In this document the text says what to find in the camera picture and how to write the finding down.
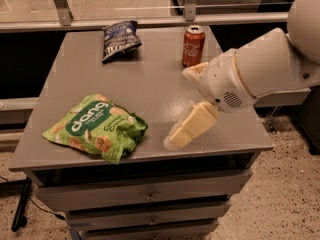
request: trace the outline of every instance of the chair leg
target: chair leg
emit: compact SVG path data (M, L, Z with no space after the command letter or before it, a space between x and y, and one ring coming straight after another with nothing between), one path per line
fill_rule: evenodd
M20 227L25 227L27 225L27 218L23 214L26 208L27 201L29 199L31 184L32 181L29 178L26 178L21 191L21 196L16 210L16 214L14 216L11 226L11 230L13 232L18 231Z

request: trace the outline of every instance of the cart wheel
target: cart wheel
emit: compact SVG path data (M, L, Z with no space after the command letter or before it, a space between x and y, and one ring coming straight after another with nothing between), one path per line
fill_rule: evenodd
M27 225L27 223L28 223L27 217L26 216L22 216L21 225L20 226L24 228Z
M309 153L311 155L319 155L320 152L319 152L319 149L317 149L314 145L312 145L309 149Z

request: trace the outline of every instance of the drawer handle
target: drawer handle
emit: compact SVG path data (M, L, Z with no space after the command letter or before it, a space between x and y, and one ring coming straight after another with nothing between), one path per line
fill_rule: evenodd
M151 217L151 220L150 220L150 222L149 222L149 225L150 226L155 226L155 225L157 225L158 223L155 221L155 219L154 219L154 217Z
M156 197L152 194L152 192L148 192L148 195L146 197L146 201L154 201Z

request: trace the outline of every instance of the green chip bag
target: green chip bag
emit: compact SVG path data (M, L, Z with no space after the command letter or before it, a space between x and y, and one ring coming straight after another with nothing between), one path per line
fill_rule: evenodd
M86 96L43 137L118 164L144 136L146 122L100 94Z

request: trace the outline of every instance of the logo on chip bag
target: logo on chip bag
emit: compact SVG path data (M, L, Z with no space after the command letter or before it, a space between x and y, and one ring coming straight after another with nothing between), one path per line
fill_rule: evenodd
M110 108L108 103L102 101L91 102L66 125L67 132L81 136L86 130L92 131L111 116Z

